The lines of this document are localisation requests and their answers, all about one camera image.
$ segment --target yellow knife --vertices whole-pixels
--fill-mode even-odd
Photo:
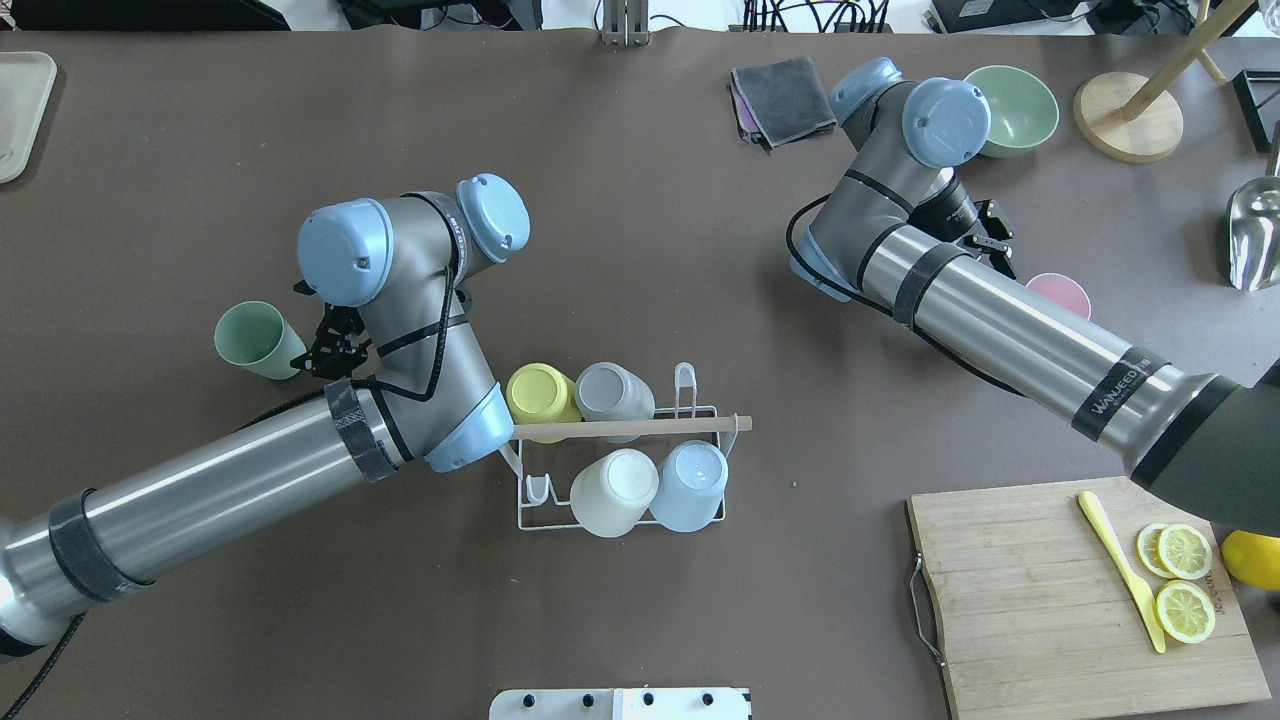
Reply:
[[[1111,520],[1107,519],[1107,511],[1102,509],[1098,496],[1091,491],[1084,491],[1076,500],[1080,502],[1080,509],[1084,510],[1084,516],[1093,525],[1093,532],[1098,534],[1098,539],[1107,548],[1111,560],[1120,569],[1120,577],[1124,578],[1124,584],[1129,587],[1129,594],[1133,596],[1133,601],[1138,605],[1142,624],[1147,626],[1147,634],[1151,635],[1152,647],[1156,648],[1156,652],[1165,652],[1165,629],[1160,626],[1160,620],[1156,619],[1156,596],[1151,594],[1151,585],[1129,566],[1129,560],[1124,556],[1124,551],[1120,550],[1120,541],[1116,539],[1116,532],[1111,528]]]

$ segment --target round wooden base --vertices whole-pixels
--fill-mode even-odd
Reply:
[[[1147,78],[1134,73],[1105,73],[1075,94],[1075,124],[1091,145],[1125,163],[1155,163],[1169,156],[1183,140],[1183,110],[1169,91],[1161,92],[1140,115],[1120,117]]]

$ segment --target black velcro strap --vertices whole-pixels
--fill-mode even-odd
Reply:
[[[845,170],[845,177],[849,178],[849,179],[855,179],[855,181],[865,184],[867,187],[869,187],[869,188],[874,190],[876,192],[883,195],[893,205],[897,205],[899,208],[901,208],[902,211],[906,213],[908,215],[911,214],[911,210],[913,210],[911,204],[908,202],[906,199],[902,197],[901,195],[893,192],[893,190],[891,187],[888,187],[887,184],[882,183],[881,181],[878,181],[878,179],[876,179],[876,178],[873,178],[870,176],[864,176],[863,173],[859,173],[858,170],[855,170],[852,168]]]
[[[365,479],[376,483],[383,478],[396,474],[398,468],[383,450],[374,430],[369,427],[365,409],[360,406],[356,388],[351,387],[351,380],[339,380],[325,386],[324,397],[329,402],[329,414],[333,416],[333,427],[342,437],[342,443],[347,446],[347,452],[360,468]]]
[[[1204,420],[1217,410],[1217,406],[1222,401],[1239,388],[1240,386],[1222,375],[1215,375],[1203,389],[1196,393],[1196,397],[1187,404],[1187,407],[1183,407],[1183,411],[1174,418],[1174,421],[1169,423],[1165,432],[1156,438],[1155,445],[1151,446],[1147,455],[1142,456],[1138,466],[1133,469],[1130,479],[1144,488],[1149,488],[1151,483],[1156,482],[1156,478],[1165,471],[1169,462],[1178,455],[1178,451],[1204,424]]]
[[[462,282],[462,278],[467,275],[467,264],[471,260],[467,256],[467,223],[465,219],[466,215],[462,214],[462,208],[458,208],[458,204],[443,192],[406,192],[401,197],[416,197],[440,214],[440,219],[449,228],[449,238],[453,241],[454,252],[457,252],[458,261],[454,266],[453,279],[456,283]]]
[[[1115,418],[1120,407],[1138,392],[1138,388],[1156,374],[1157,370],[1169,364],[1169,360],[1160,357],[1144,347],[1130,347],[1116,360],[1115,365],[1107,370],[1102,380],[1093,388],[1089,397],[1084,398],[1080,407],[1071,418],[1071,427],[1084,437],[1097,441],[1102,437],[1103,428]]]
[[[84,515],[90,488],[59,502],[49,511],[49,544],[67,580],[93,602],[128,597],[151,584],[125,575],[99,544]]]
[[[908,329],[915,329],[915,311],[920,309],[924,291],[929,290],[933,278],[938,277],[947,263],[961,255],[964,251],[948,243],[936,245],[920,255],[920,259],[906,272],[902,284],[897,287],[897,297],[893,299],[893,319]]]

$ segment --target lemon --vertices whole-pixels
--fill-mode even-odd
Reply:
[[[1169,525],[1164,523],[1152,523],[1138,533],[1138,560],[1142,561],[1143,568],[1151,570],[1156,575],[1166,579],[1172,579],[1174,574],[1165,569],[1160,562],[1160,556],[1156,551],[1156,541],[1158,539],[1160,530],[1164,530]]]
[[[1156,594],[1156,618],[1165,632],[1184,643],[1204,642],[1213,633],[1213,603],[1196,583],[1170,580]]]
[[[1222,565],[1244,584],[1280,591],[1280,538],[1235,530],[1222,542]]]
[[[1208,574],[1213,550],[1196,528],[1175,523],[1156,536],[1156,557],[1175,578],[1196,580]]]

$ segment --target metal clamp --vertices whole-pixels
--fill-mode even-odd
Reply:
[[[605,45],[649,45],[649,0],[604,0],[600,40]]]

